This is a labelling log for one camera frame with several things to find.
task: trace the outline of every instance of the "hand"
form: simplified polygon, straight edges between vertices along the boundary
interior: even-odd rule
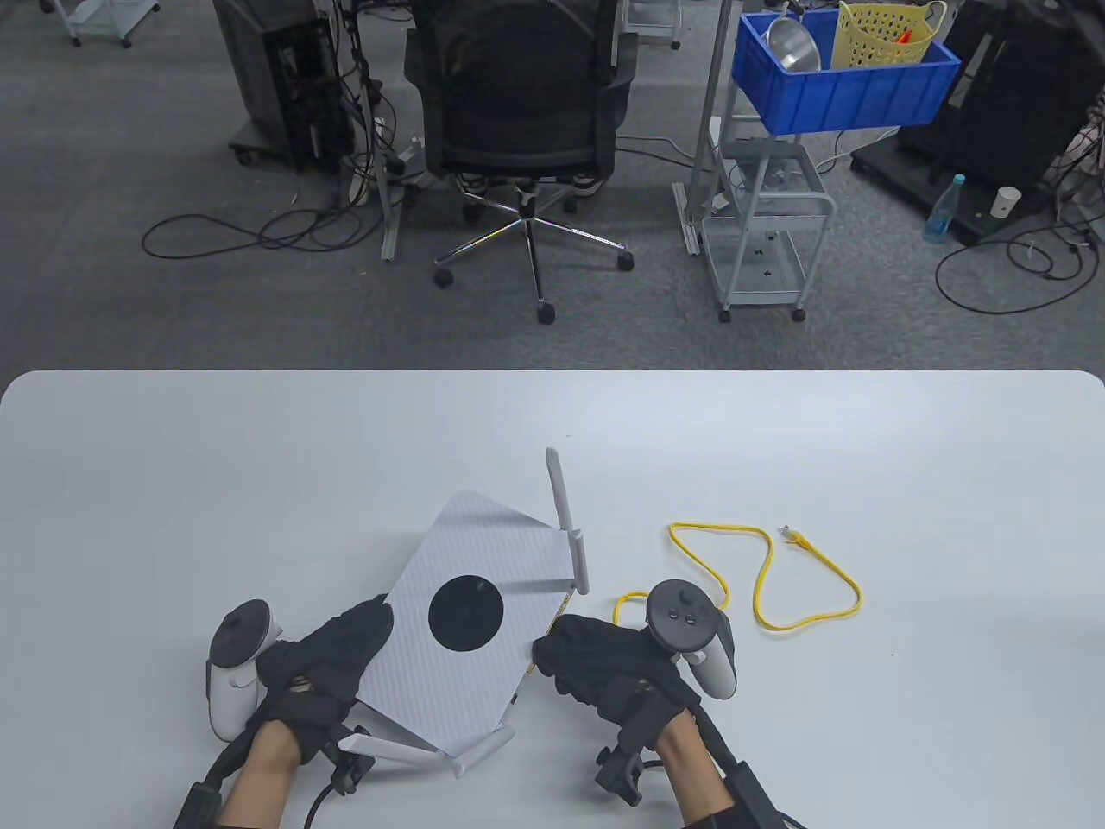
[[[349,715],[361,674],[391,636],[386,598],[362,601],[301,641],[274,642],[257,657],[257,676],[269,693],[250,725],[280,721],[295,735],[299,762],[314,757]]]
[[[701,702],[648,629],[561,616],[548,636],[534,642],[533,657],[541,673],[556,679],[559,693],[593,705],[599,716],[618,725],[625,725],[646,699],[660,697],[670,713],[665,725]]]

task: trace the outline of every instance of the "blue water bottle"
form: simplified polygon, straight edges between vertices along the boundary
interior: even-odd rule
[[[928,220],[925,222],[925,230],[920,233],[920,238],[926,242],[939,244],[944,241],[944,237],[948,234],[948,227],[951,224],[951,220],[956,218],[956,208],[959,207],[959,191],[964,189],[964,181],[966,180],[961,172],[957,172],[956,177],[951,179],[951,185],[948,189],[933,204],[933,212],[928,214]]]

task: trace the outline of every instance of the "white router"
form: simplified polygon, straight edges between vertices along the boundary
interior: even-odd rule
[[[388,595],[394,628],[357,699],[433,751],[354,734],[338,747],[402,763],[449,763],[456,777],[504,746],[530,648],[587,594],[583,534],[571,523],[560,458],[546,450],[560,526],[478,493],[454,495]]]

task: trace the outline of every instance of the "chair base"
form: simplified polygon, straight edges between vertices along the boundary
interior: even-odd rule
[[[544,203],[537,204],[537,188],[533,182],[519,182],[515,185],[515,189],[518,192],[518,207],[511,207],[509,204],[504,204],[501,201],[495,201],[494,199],[488,199],[486,196],[476,196],[474,193],[461,191],[464,199],[469,202],[465,204],[482,206],[497,210],[508,216],[513,216],[513,221],[504,224],[501,228],[484,233],[482,237],[476,237],[471,239],[463,244],[457,245],[449,253],[444,253],[440,256],[434,258],[433,263],[438,265],[438,270],[434,273],[434,284],[438,287],[449,287],[453,284],[452,272],[444,267],[455,259],[463,256],[477,248],[493,242],[499,239],[512,230],[518,230],[526,240],[526,248],[529,251],[529,265],[533,270],[534,276],[534,288],[537,292],[537,322],[543,325],[550,325],[554,319],[556,319],[556,309],[552,307],[551,303],[546,302],[545,292],[541,287],[541,271],[537,262],[537,243],[534,239],[534,228],[551,228],[561,233],[567,233],[568,235],[576,237],[577,239],[582,239],[583,241],[591,242],[592,244],[598,244],[603,248],[610,248],[618,251],[618,270],[620,271],[632,271],[633,270],[633,254],[629,252],[624,244],[619,242],[613,242],[609,239],[603,239],[602,237],[594,235],[593,233],[588,233],[587,231],[579,230],[578,228],[572,228],[568,224],[561,224],[560,222],[555,222],[550,219],[545,219],[537,214],[538,210],[547,210],[552,204],[558,201],[571,196],[571,188],[565,187],[557,193],[555,193],[550,199],[547,199]],[[469,212],[465,212],[465,218],[469,218]]]

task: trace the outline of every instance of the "metal bowl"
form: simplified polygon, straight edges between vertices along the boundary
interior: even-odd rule
[[[787,72],[821,70],[821,53],[813,35],[793,18],[776,18],[767,28],[764,42]]]

